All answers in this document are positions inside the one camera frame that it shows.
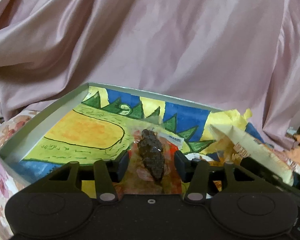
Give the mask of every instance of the brown dried object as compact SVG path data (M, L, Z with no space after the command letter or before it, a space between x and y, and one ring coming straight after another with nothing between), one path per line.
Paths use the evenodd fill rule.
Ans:
M165 162L163 145L153 131L144 129L141 135L142 139L138 143L139 155L153 179L160 182L163 177Z

